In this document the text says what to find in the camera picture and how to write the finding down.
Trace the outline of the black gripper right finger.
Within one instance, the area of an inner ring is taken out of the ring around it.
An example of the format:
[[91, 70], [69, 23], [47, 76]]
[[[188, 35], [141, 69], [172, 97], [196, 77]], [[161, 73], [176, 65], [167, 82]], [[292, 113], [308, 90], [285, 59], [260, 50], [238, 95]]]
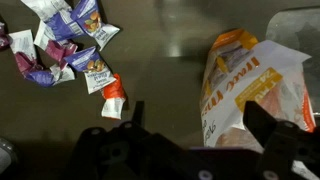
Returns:
[[277, 125], [276, 119], [255, 101], [245, 103], [243, 123], [262, 147]]

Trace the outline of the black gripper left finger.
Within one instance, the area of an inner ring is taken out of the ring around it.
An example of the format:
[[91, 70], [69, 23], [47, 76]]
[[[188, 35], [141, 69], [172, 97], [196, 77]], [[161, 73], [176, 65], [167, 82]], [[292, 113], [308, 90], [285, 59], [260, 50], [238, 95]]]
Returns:
[[132, 121], [140, 126], [143, 125], [144, 121], [144, 106], [145, 103], [143, 101], [137, 101], [132, 115]]

